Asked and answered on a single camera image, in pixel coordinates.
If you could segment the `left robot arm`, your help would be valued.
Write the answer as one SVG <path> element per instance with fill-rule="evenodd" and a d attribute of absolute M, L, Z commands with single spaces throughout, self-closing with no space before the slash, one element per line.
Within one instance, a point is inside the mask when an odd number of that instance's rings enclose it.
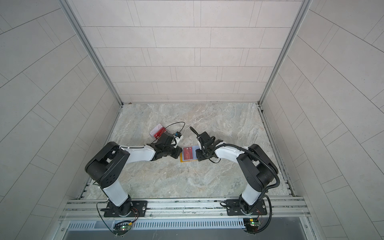
<path fill-rule="evenodd" d="M 109 198 L 106 216 L 126 217 L 134 206 L 131 197 L 123 190 L 118 178 L 126 164 L 156 161 L 170 156 L 177 159 L 182 153 L 179 142 L 181 132 L 163 133 L 154 143 L 143 147 L 120 146 L 115 142 L 107 143 L 85 166 L 85 172 L 99 185 Z"/>

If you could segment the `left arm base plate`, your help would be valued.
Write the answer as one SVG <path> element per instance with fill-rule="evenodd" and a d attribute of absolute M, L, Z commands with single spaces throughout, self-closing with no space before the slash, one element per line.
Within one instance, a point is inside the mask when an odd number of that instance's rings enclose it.
<path fill-rule="evenodd" d="M 144 217 L 146 214 L 147 201 L 129 201 L 120 207 L 108 202 L 107 207 L 101 209 L 105 218 Z"/>

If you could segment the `yellow leather card holder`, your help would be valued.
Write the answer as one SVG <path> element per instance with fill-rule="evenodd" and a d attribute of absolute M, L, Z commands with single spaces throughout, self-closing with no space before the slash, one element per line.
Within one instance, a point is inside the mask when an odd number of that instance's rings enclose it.
<path fill-rule="evenodd" d="M 186 163 L 186 162 L 192 162 L 197 161 L 197 153 L 196 151 L 199 150 L 199 146 L 188 146 L 188 147 L 182 147 L 182 152 L 180 154 L 180 162 Z"/>

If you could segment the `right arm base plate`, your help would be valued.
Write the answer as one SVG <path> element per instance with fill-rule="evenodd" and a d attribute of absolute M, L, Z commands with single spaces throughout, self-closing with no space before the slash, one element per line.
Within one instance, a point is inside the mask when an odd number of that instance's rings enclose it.
<path fill-rule="evenodd" d="M 253 205 L 248 205 L 243 200 L 227 199 L 222 201 L 220 204 L 227 210 L 228 216 L 265 216 L 268 214 L 267 205 L 264 200 L 259 200 Z"/>

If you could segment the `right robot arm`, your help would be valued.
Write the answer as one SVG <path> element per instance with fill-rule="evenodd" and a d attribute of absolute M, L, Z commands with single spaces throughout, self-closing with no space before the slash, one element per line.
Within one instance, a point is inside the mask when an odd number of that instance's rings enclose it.
<path fill-rule="evenodd" d="M 266 193 L 270 189 L 277 188 L 281 183 L 276 165 L 257 144 L 243 148 L 216 140 L 207 132 L 199 134 L 193 128 L 190 129 L 199 142 L 200 148 L 196 150 L 199 161 L 217 158 L 239 164 L 247 186 L 235 206 L 246 215 L 256 212 L 257 205 L 263 200 Z"/>

